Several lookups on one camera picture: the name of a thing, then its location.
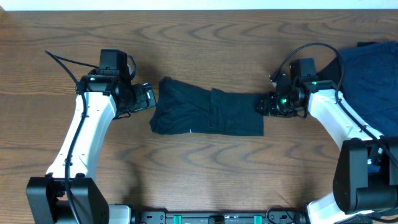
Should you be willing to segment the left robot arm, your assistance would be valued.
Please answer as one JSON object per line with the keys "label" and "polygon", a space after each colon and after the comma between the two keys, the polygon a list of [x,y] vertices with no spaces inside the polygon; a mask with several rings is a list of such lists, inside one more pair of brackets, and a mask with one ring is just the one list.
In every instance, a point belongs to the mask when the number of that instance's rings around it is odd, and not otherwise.
{"label": "left robot arm", "polygon": [[26,195],[36,223],[134,223],[128,205],[112,205],[96,185],[96,169],[110,123],[156,105],[150,83],[85,75],[76,86],[73,119],[43,177],[31,177]]}

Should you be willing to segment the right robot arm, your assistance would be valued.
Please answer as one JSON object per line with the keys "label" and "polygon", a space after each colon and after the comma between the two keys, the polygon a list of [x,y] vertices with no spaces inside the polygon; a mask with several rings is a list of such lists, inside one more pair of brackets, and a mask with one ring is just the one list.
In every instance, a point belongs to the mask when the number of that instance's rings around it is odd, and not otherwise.
{"label": "right robot arm", "polygon": [[291,118],[303,111],[321,123],[340,150],[333,191],[310,202],[300,223],[374,220],[374,213],[396,209],[397,138],[368,126],[331,80],[283,76],[275,87],[259,100],[256,112]]}

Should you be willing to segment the dark teal t-shirt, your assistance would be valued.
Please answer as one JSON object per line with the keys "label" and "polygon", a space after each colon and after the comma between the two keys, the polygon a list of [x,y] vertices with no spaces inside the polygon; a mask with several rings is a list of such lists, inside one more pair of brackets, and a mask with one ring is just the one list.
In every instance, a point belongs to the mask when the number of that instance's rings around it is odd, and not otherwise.
{"label": "dark teal t-shirt", "polygon": [[172,78],[159,82],[159,100],[150,120],[157,134],[205,133],[263,136],[264,120],[255,111],[261,95],[206,90]]}

